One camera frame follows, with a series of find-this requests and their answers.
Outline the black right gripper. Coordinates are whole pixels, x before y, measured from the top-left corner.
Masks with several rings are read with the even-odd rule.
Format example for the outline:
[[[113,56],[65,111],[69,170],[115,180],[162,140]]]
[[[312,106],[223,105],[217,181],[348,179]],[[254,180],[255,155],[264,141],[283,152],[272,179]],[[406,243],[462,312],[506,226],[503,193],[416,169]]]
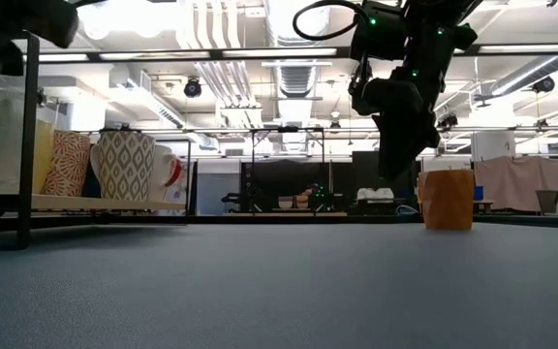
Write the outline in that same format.
[[[453,46],[406,46],[395,56],[402,60],[399,80],[372,79],[360,88],[359,107],[372,114],[380,134],[380,177],[395,179],[427,147],[438,146],[433,109],[452,56]]]

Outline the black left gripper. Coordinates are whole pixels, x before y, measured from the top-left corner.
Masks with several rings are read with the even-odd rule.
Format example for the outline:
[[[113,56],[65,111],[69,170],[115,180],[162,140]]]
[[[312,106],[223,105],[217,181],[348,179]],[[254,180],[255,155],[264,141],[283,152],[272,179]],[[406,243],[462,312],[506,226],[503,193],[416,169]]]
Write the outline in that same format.
[[[77,8],[66,0],[0,0],[0,75],[23,75],[23,53],[8,34],[28,31],[67,48],[77,30]]]

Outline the orange faceted mug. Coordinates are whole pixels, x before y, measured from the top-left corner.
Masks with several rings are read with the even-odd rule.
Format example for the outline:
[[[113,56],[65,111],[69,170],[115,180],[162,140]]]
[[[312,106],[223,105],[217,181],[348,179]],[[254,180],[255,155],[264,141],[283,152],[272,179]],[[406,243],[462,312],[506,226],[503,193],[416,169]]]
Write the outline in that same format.
[[[429,230],[469,231],[473,224],[472,170],[440,170],[418,176],[418,202]]]

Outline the yellow mug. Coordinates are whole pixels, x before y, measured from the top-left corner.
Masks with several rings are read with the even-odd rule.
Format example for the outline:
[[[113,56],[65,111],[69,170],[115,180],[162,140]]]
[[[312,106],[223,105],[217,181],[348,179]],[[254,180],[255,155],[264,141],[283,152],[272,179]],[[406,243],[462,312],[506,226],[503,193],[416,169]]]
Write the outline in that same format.
[[[32,193],[40,194],[45,185],[50,169],[54,140],[54,125],[50,122],[36,120]]]

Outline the coral floral pattern mug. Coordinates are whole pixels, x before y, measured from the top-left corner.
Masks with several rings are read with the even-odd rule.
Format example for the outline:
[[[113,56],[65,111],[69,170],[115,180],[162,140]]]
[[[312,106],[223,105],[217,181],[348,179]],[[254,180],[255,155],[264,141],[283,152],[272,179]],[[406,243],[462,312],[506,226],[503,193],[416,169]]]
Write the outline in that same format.
[[[79,197],[86,179],[91,141],[86,135],[54,132],[49,171],[42,193],[50,196]]]

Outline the grey diamond pattern mug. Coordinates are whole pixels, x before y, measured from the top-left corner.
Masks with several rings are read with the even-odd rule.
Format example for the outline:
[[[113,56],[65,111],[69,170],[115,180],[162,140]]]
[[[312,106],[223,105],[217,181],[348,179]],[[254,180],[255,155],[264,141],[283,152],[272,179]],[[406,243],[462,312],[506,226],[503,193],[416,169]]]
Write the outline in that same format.
[[[155,147],[155,140],[140,131],[104,130],[90,149],[90,164],[101,197],[145,202]]]

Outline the red and white mug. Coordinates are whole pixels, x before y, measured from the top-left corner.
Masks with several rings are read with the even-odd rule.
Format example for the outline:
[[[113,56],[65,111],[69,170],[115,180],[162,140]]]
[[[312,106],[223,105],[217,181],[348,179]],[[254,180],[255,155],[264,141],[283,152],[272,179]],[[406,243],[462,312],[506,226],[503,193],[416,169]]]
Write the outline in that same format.
[[[179,182],[184,178],[182,161],[164,145],[155,147],[151,177],[148,181],[148,201],[151,203],[184,204]]]

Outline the white folded cloths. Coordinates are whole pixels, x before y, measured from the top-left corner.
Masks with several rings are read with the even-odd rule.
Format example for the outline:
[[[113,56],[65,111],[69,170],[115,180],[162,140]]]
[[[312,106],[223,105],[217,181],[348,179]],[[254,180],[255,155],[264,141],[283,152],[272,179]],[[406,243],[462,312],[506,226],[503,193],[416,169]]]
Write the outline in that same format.
[[[392,202],[394,194],[390,188],[359,188],[356,192],[356,199],[367,202]]]

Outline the white column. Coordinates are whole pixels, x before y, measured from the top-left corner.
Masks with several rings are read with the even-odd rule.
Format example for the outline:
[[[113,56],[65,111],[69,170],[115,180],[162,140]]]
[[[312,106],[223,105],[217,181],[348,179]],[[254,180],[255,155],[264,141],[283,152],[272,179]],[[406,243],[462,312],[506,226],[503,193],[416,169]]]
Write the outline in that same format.
[[[471,155],[474,162],[515,155],[513,131],[485,131],[474,133],[471,138]]]

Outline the black partition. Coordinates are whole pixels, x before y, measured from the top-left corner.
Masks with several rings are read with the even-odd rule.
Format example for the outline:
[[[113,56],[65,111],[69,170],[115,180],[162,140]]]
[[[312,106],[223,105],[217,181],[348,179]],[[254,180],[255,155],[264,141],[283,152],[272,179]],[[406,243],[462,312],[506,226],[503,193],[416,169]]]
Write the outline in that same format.
[[[238,203],[244,211],[250,211],[246,193],[249,188],[246,182],[249,180],[255,183],[256,205],[260,212],[279,209],[280,196],[308,195],[306,190],[312,183],[326,186],[332,194],[332,209],[329,211],[345,211],[356,199],[350,163],[260,161],[256,162],[254,175],[250,175],[250,163],[243,163]]]

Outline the pink cloth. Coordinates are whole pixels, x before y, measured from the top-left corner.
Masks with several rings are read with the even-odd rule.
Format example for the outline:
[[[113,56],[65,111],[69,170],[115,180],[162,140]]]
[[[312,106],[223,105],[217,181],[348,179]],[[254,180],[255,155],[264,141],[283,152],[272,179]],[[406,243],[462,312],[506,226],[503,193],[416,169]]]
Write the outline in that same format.
[[[492,209],[540,210],[536,192],[558,189],[558,159],[498,157],[474,163],[476,185]]]

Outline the distant black station frame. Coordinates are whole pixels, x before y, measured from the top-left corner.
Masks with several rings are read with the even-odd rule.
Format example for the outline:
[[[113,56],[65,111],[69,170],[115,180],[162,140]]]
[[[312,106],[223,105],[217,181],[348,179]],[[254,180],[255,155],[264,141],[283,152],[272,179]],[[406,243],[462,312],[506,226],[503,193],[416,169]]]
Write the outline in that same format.
[[[256,147],[264,141],[269,134],[271,133],[278,133],[278,134],[292,134],[292,133],[304,133],[305,137],[305,144],[309,144],[309,140],[313,139],[317,142],[322,148],[322,163],[326,162],[326,136],[325,136],[325,128],[324,127],[297,127],[297,126],[278,126],[274,128],[258,128],[258,129],[250,129],[249,133],[251,134],[251,161],[250,161],[250,175],[255,174],[255,165],[256,165]],[[250,213],[255,216],[257,212],[260,212],[259,207],[256,205],[256,186],[252,180],[246,182],[249,186],[246,193],[249,199],[249,210]]]

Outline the silver ceiling air duct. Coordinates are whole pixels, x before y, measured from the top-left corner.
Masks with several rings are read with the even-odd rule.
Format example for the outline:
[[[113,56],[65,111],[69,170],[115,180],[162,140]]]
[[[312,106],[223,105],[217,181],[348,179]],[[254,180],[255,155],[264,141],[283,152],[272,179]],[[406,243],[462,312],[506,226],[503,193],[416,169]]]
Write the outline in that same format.
[[[269,44],[279,48],[320,46],[320,42],[299,37],[293,29],[295,13],[315,1],[263,0]],[[329,18],[330,8],[318,8],[301,15],[298,25],[306,34],[323,36],[328,31]],[[314,66],[288,66],[275,69],[279,90],[286,97],[306,97],[312,91],[317,75],[317,68]]]

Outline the black rig frame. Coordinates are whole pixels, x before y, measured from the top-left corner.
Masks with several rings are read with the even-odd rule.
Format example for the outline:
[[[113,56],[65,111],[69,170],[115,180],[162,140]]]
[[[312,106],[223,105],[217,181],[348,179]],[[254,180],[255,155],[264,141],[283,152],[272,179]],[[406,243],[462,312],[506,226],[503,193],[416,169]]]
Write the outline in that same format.
[[[213,48],[188,50],[140,50],[140,51],[77,51],[73,53],[49,52],[39,53],[39,67],[46,65],[68,64],[107,64],[107,63],[203,63],[214,61],[238,60],[305,60],[305,59],[344,59],[348,58],[349,47],[298,47],[298,48]],[[486,57],[486,56],[558,56],[558,43],[553,44],[488,44],[472,45],[464,51],[453,54],[456,57]],[[173,129],[148,130],[146,133],[165,135],[194,134],[194,133],[245,133],[249,130],[236,129]],[[188,217],[186,224],[408,224],[424,222],[422,216],[346,216],[339,213],[237,213],[227,217],[198,217],[189,214],[191,204],[186,204],[184,210]],[[115,213],[104,213],[112,218],[140,218],[141,216],[117,216]],[[543,226],[558,228],[558,218],[555,216],[530,215],[493,215],[490,213],[474,215],[473,222],[489,224],[506,224],[521,226]]]

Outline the wooden shelf black frame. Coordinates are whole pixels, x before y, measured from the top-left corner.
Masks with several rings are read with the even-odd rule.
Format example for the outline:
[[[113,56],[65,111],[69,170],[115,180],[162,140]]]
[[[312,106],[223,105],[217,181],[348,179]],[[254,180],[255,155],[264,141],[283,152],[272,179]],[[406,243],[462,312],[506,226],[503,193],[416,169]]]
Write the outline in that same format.
[[[185,205],[169,203],[135,202],[84,197],[50,196],[32,193],[33,155],[38,100],[39,40],[27,32],[11,35],[13,42],[23,40],[29,49],[23,58],[24,109],[19,190],[14,194],[0,194],[0,250],[22,250],[31,243],[34,228],[58,228],[108,223],[180,223],[188,217],[142,216],[140,218],[105,217],[108,210],[149,211],[151,209],[184,209]]]

